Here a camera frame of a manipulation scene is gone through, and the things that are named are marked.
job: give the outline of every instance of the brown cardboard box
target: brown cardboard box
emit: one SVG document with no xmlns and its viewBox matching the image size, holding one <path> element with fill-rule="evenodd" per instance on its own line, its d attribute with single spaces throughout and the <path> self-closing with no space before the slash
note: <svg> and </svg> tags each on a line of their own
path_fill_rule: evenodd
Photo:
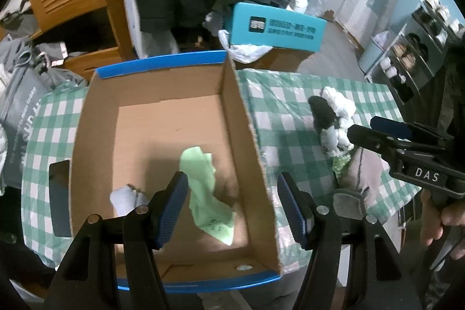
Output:
<svg viewBox="0 0 465 310">
<path fill-rule="evenodd" d="M 205 63 L 208 54 L 220 57 L 217 62 L 226 55 L 200 52 L 188 61 Z M 212 153 L 215 196 L 236 211 L 234 240 L 227 246 L 197 228 L 188 196 L 171 240 L 154 251 L 162 281 L 279 273 L 273 205 L 233 63 L 210 60 L 210 64 L 173 67 L 186 64 L 181 62 L 185 57 L 150 58 L 96 70 L 71 164 L 71 233 L 76 235 L 93 213 L 104 219 L 116 216 L 110 193 L 125 184 L 141 189 L 150 199 L 179 169 L 181 153 L 200 146 Z M 125 276 L 122 258 L 120 247 L 119 277 Z M 252 269 L 237 270 L 242 264 Z"/>
</svg>

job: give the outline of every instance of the shoe rack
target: shoe rack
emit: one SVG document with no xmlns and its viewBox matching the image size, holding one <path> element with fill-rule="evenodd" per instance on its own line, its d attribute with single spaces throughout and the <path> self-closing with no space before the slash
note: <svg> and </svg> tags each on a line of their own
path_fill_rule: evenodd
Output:
<svg viewBox="0 0 465 310">
<path fill-rule="evenodd" d="M 443 35 L 442 41 L 437 38 L 439 34 Z M 411 36 L 419 37 L 423 49 L 418 48 L 419 44 Z M 365 78 L 372 82 L 374 70 L 380 67 L 380 71 L 386 75 L 388 86 L 399 105 L 405 105 L 410 99 L 415 98 L 419 99 L 423 107 L 426 107 L 427 99 L 422 97 L 421 88 L 433 79 L 438 70 L 444 65 L 450 47 L 459 44 L 464 44 L 462 38 L 456 35 L 448 23 L 436 13 L 436 10 L 429 6 L 427 1 L 420 0 L 415 11 L 412 12 L 391 44 L 368 70 Z M 400 56 L 398 53 L 398 46 L 400 45 L 406 47 L 408 52 L 415 57 L 413 67 L 406 65 L 405 56 Z M 405 93 L 401 94 L 398 87 L 394 88 L 392 78 L 387 75 L 387 70 L 381 68 L 380 62 L 386 58 L 391 60 L 391 65 L 396 68 L 398 75 L 405 77 L 403 86 L 409 88 L 412 94 L 410 98 L 408 96 L 406 98 Z"/>
</svg>

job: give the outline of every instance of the white plastic bag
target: white plastic bag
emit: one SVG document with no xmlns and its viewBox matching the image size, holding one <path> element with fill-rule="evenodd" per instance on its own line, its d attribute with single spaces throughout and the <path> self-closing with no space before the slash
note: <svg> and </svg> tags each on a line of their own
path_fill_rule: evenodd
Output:
<svg viewBox="0 0 465 310">
<path fill-rule="evenodd" d="M 268 53 L 272 46 L 266 45 L 229 45 L 229 33 L 228 31 L 221 30 L 218 32 L 218 39 L 221 43 L 221 46 L 225 51 L 228 51 L 229 54 L 233 57 L 234 61 L 241 63 L 252 63 L 263 57 Z"/>
</svg>

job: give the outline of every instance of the green and white tablecloth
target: green and white tablecloth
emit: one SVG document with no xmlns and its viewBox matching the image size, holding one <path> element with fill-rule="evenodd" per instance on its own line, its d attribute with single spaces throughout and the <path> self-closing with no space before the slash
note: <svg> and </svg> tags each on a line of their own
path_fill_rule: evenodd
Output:
<svg viewBox="0 0 465 310">
<path fill-rule="evenodd" d="M 369 126 L 373 116 L 401 121 L 400 112 L 384 85 L 345 79 L 323 78 L 265 70 L 240 70 L 243 99 L 252 116 L 260 156 L 266 168 L 269 195 L 278 226 L 280 261 L 285 272 L 308 263 L 309 253 L 292 238 L 276 192 L 279 173 L 289 171 L 300 189 L 323 201 L 334 189 L 331 160 L 313 129 L 308 98 L 331 86 L 352 99 L 357 112 L 354 121 Z M 27 145 L 22 183 L 22 223 L 26 245 L 50 267 L 57 266 L 71 240 L 53 235 L 48 195 L 48 166 L 70 159 L 82 103 L 87 89 L 61 86 L 45 96 L 33 122 Z M 376 204 L 369 209 L 382 222 L 409 202 L 419 188 L 382 175 Z"/>
</svg>

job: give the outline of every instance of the pile of socks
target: pile of socks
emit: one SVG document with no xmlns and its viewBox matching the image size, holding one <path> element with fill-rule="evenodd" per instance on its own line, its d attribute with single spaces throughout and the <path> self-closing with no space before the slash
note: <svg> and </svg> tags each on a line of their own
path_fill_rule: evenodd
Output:
<svg viewBox="0 0 465 310">
<path fill-rule="evenodd" d="M 325 87 L 321 96 L 308 100 L 313 117 L 320 131 L 320 144 L 329 157 L 347 154 L 354 148 L 347 138 L 347 129 L 353 124 L 356 107 L 333 87 Z"/>
</svg>

